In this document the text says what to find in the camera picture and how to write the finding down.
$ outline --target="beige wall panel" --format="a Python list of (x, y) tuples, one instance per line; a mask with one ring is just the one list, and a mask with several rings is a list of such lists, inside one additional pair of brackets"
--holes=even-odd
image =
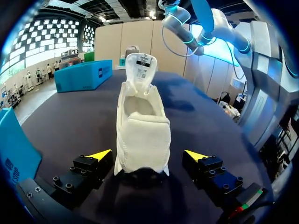
[[(228, 73), (228, 67), (229, 64), (227, 62), (215, 59), (211, 82), (206, 93), (209, 97), (214, 99), (219, 97), (225, 81), (225, 77)], [(231, 77), (227, 77), (223, 91), (228, 91), (230, 81)]]
[(153, 36), (153, 21), (126, 22), (122, 25), (121, 55), (128, 46), (136, 45), (141, 53), (150, 54)]
[(215, 58), (202, 55), (196, 61), (195, 57), (198, 56), (187, 58), (184, 78), (188, 79), (204, 93), (207, 93)]
[(122, 24), (96, 28), (94, 60), (113, 60), (113, 67), (119, 64), (121, 54)]
[[(180, 57), (170, 52), (164, 45), (162, 40), (162, 22), (154, 21), (153, 38), (151, 54), (157, 58), (159, 71), (174, 72), (180, 76), (184, 75), (186, 58)], [(171, 31), (164, 29), (164, 38), (167, 45), (174, 52), (186, 55), (187, 47), (180, 39), (178, 39)]]

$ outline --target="floor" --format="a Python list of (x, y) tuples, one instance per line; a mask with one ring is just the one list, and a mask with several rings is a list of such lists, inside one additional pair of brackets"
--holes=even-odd
[(52, 79), (42, 85), (36, 86), (32, 91), (23, 96), (20, 104), (14, 109), (20, 125), (55, 93), (57, 93), (57, 90), (55, 81)]

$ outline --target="shoe tongue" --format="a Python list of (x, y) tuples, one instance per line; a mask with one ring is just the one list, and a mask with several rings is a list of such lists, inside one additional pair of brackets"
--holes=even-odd
[(154, 56), (133, 53), (126, 59), (127, 82), (137, 92), (147, 92), (157, 69), (157, 59)]

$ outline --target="person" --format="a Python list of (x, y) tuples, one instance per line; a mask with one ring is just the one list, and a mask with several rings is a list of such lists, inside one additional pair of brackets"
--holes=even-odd
[(55, 70), (55, 71), (58, 71), (58, 70), (59, 70), (59, 63), (58, 63), (58, 61), (56, 61), (56, 62), (54, 63), (54, 70)]
[(47, 65), (47, 73), (48, 73), (49, 79), (51, 79), (52, 78), (52, 69), (49, 64)]

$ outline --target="white sneaker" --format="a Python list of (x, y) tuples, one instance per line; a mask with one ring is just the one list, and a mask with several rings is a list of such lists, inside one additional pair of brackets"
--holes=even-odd
[(157, 59), (130, 54), (126, 59), (127, 81), (122, 83), (117, 107), (117, 156), (114, 175), (151, 168), (169, 175), (171, 132), (157, 87), (151, 85)]

